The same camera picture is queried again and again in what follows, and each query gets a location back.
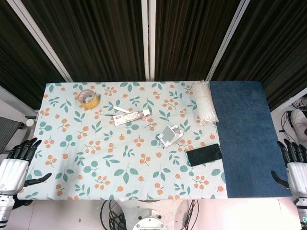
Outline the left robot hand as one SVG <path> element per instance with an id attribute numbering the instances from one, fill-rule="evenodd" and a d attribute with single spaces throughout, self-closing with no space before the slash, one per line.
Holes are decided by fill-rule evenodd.
<path id="1" fill-rule="evenodd" d="M 16 195 L 23 187 L 42 183 L 52 175 L 47 173 L 38 179 L 26 179 L 28 168 L 41 142 L 41 140 L 33 138 L 16 145 L 10 150 L 7 158 L 0 164 L 1 195 Z"/>

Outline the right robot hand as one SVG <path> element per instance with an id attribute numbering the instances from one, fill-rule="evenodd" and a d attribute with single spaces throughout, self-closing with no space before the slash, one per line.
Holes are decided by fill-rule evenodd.
<path id="1" fill-rule="evenodd" d="M 285 164 L 287 178 L 281 179 L 275 171 L 271 171 L 274 181 L 289 189 L 291 193 L 300 198 L 307 197 L 307 149 L 303 145 L 297 145 L 284 139 L 284 144 L 277 141 L 281 149 Z"/>

